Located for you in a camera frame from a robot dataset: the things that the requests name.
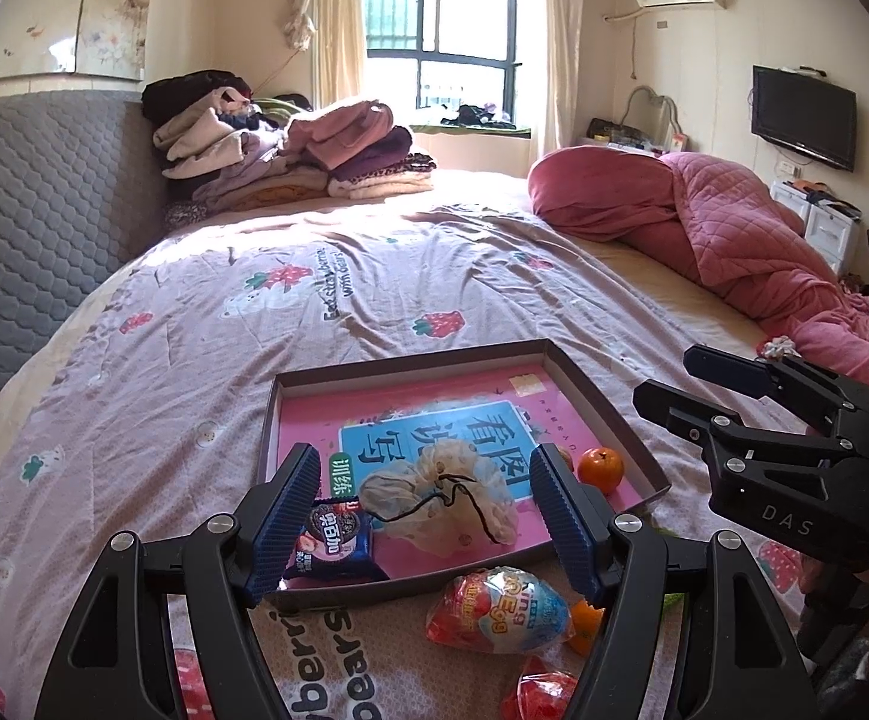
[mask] orange fruit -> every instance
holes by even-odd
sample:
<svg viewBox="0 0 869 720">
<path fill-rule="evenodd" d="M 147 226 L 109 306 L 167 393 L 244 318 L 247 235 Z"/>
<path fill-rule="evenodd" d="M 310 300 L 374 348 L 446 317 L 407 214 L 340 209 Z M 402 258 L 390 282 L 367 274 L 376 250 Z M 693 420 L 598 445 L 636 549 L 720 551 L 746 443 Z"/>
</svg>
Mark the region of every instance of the orange fruit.
<svg viewBox="0 0 869 720">
<path fill-rule="evenodd" d="M 624 478 L 624 461 L 613 449 L 601 446 L 581 455 L 577 464 L 577 478 L 586 485 L 594 485 L 601 493 L 610 495 Z"/>
<path fill-rule="evenodd" d="M 585 658 L 591 654 L 594 639 L 604 618 L 603 608 L 594 608 L 587 601 L 578 601 L 570 608 L 570 621 L 575 623 L 575 635 L 567 640 L 567 646 Z"/>
<path fill-rule="evenodd" d="M 575 471 L 575 459 L 570 456 L 570 452 L 567 451 L 567 447 L 556 445 L 557 451 L 561 454 L 561 457 L 564 458 L 565 463 L 567 463 L 567 467 L 572 471 Z"/>
</svg>

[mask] screw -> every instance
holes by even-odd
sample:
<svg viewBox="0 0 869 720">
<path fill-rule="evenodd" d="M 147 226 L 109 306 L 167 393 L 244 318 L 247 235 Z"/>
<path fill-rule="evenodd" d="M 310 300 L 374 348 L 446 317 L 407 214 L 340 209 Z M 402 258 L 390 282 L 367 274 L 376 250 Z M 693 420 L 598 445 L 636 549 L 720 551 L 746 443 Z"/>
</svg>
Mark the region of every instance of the screw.
<svg viewBox="0 0 869 720">
<path fill-rule="evenodd" d="M 725 549 L 739 549 L 744 542 L 734 531 L 721 531 L 717 534 L 717 543 Z"/>
<path fill-rule="evenodd" d="M 115 552 L 124 552 L 129 546 L 134 543 L 134 537 L 126 531 L 115 533 L 115 537 L 111 539 L 111 548 Z"/>
<path fill-rule="evenodd" d="M 231 514 L 215 514 L 208 520 L 208 530 L 212 533 L 227 533 L 234 528 L 234 517 Z"/>
<path fill-rule="evenodd" d="M 644 524 L 634 514 L 618 514 L 615 517 L 615 525 L 624 533 L 637 533 Z"/>
</svg>

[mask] red candy wrapper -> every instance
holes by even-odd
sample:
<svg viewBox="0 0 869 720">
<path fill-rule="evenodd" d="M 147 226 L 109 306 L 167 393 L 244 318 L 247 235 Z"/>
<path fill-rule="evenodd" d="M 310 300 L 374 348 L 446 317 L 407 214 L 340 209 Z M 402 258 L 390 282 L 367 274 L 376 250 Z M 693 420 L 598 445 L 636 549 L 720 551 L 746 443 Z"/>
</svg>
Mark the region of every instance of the red candy wrapper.
<svg viewBox="0 0 869 720">
<path fill-rule="evenodd" d="M 503 566 L 452 581 L 428 615 L 426 635 L 461 650 L 511 655 L 566 640 L 572 624 L 548 583 Z"/>
<path fill-rule="evenodd" d="M 517 686 L 500 703 L 501 720 L 561 720 L 577 680 L 551 671 L 540 658 L 528 658 Z"/>
</svg>

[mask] flat screen tv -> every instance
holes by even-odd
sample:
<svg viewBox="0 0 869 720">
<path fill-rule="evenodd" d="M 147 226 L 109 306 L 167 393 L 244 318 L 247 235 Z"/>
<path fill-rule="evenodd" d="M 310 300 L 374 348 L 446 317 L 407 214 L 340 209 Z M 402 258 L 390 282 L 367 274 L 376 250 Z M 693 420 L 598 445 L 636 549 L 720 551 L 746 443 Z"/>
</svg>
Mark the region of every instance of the flat screen tv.
<svg viewBox="0 0 869 720">
<path fill-rule="evenodd" d="M 811 76 L 755 66 L 751 131 L 765 141 L 853 172 L 858 96 Z"/>
</svg>

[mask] power socket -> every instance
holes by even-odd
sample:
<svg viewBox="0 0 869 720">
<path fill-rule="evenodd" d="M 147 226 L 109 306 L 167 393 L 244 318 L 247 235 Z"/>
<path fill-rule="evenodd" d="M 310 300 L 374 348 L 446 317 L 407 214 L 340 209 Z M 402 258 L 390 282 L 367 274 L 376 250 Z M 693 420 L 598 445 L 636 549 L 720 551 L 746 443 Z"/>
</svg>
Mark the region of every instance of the power socket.
<svg viewBox="0 0 869 720">
<path fill-rule="evenodd" d="M 789 162 L 786 159 L 778 162 L 778 173 L 781 175 L 789 175 L 791 178 L 800 178 L 801 177 L 801 169 L 793 162 Z"/>
</svg>

